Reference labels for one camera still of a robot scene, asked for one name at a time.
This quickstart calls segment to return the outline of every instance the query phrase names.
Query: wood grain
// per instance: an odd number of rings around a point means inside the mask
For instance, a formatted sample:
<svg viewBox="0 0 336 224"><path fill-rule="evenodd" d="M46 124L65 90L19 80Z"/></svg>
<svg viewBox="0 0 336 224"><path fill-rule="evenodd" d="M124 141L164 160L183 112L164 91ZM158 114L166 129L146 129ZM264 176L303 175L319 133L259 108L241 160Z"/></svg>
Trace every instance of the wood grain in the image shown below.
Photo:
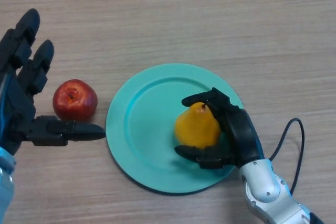
<svg viewBox="0 0 336 224"><path fill-rule="evenodd" d="M37 114L53 114L63 81L79 78L98 93L95 123L135 73L167 62L210 69L238 92L270 156L292 117L306 129L295 197L335 223L336 0L0 0L0 33L29 8L41 15L34 49L55 45ZM274 161L293 180L299 130ZM106 141L65 148L22 145L15 198L5 223L259 223L235 176L185 197L149 193L126 179Z"/></svg>

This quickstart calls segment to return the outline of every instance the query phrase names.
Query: turquoise plate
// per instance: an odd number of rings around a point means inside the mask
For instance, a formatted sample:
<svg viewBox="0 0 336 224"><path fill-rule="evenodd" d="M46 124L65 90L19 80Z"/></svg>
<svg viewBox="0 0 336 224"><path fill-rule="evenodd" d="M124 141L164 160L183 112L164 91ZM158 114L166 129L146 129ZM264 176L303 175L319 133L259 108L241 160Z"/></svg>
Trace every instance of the turquoise plate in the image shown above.
<svg viewBox="0 0 336 224"><path fill-rule="evenodd" d="M243 107L222 78L194 65L163 64L128 80L111 102L106 119L108 145L122 171L143 187L165 194L194 193L225 178L232 166L200 169L174 151L175 120L187 109L181 100L212 87Z"/></svg>

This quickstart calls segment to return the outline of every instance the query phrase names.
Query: apple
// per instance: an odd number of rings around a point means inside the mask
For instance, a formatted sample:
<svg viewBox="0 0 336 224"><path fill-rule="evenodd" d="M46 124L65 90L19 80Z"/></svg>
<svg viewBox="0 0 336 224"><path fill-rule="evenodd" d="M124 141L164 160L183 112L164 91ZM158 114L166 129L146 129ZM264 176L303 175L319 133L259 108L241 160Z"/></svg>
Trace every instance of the apple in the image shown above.
<svg viewBox="0 0 336 224"><path fill-rule="evenodd" d="M93 88L78 79L62 83L52 99L56 115L64 121L90 121L97 104L98 98Z"/></svg>

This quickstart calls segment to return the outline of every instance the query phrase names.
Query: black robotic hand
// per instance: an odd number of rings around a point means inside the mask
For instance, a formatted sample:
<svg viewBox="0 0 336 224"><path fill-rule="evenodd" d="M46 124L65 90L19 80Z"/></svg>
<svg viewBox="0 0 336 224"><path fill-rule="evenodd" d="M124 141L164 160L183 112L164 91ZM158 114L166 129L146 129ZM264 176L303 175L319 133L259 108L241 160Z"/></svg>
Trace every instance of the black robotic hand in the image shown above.
<svg viewBox="0 0 336 224"><path fill-rule="evenodd" d="M95 140L106 135L103 128L90 123L63 122L55 116L35 118L33 97L44 88L54 56L54 46L46 40L29 59L39 23L39 13L30 9L0 41L0 147L11 155L22 141L65 146L68 140Z"/></svg>
<svg viewBox="0 0 336 224"><path fill-rule="evenodd" d="M231 154L224 152L221 146L211 146L204 150L179 145L175 151L182 157L199 163L201 168L218 169L224 165L238 168L254 160L264 159L263 149L251 119L244 109L230 103L230 98L216 88L182 100L184 106L196 102L205 103L221 130L226 134Z"/></svg>

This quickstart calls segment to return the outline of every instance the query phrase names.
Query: table surface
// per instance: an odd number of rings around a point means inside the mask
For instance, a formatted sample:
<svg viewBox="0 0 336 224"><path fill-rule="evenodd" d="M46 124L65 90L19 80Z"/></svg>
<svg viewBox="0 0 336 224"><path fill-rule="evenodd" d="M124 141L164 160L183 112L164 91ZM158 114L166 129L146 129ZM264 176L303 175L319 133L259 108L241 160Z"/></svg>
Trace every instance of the table surface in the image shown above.
<svg viewBox="0 0 336 224"><path fill-rule="evenodd" d="M237 91L266 156L287 122L302 119L306 148L295 198L335 223L336 0L0 0L0 7L2 34L33 7L41 16L33 49L45 39L55 45L37 115L53 114L55 89L78 78L96 90L94 122L104 126L113 96L135 73L167 62L202 66ZM290 184L300 140L293 126L274 160ZM236 175L170 197L125 178L106 140L62 148L24 143L15 157L5 223L260 223Z"/></svg>

